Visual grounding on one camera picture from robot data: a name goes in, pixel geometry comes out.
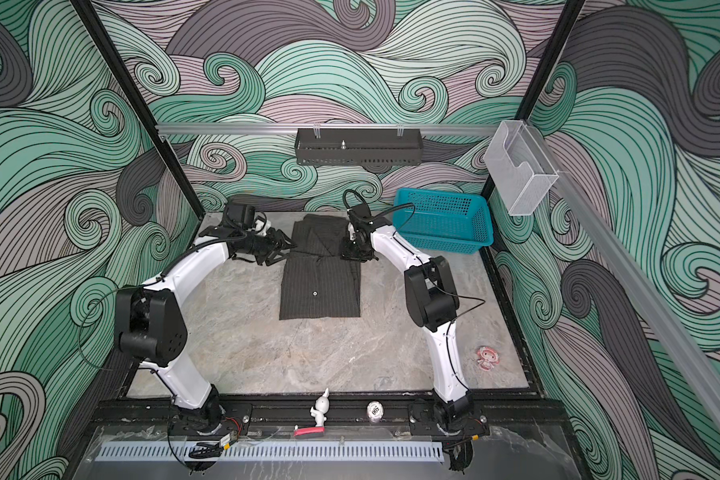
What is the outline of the dark grey pinstriped shirt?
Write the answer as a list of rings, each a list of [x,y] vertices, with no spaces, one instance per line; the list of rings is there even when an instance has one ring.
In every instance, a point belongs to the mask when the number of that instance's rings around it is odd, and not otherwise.
[[[283,271],[279,318],[357,318],[361,315],[361,264],[341,256],[348,221],[307,215],[293,226]]]

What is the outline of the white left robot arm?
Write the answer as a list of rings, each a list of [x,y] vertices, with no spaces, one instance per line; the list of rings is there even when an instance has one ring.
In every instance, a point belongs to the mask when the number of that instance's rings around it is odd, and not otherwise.
[[[208,227],[192,246],[154,278],[115,295],[114,344],[166,387],[179,418],[200,435],[218,431],[225,418],[219,392],[185,352],[188,329],[182,305],[217,267],[241,255],[270,266],[295,247],[280,229]]]

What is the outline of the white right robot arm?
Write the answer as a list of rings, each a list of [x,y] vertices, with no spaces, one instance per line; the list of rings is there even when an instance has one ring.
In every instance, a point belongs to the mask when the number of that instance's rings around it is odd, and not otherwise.
[[[341,255],[358,262],[382,256],[401,272],[408,314],[425,334],[433,367],[434,421],[448,434],[462,430],[474,401],[460,364],[456,320],[461,303],[449,262],[419,250],[392,225],[366,229],[350,224]]]

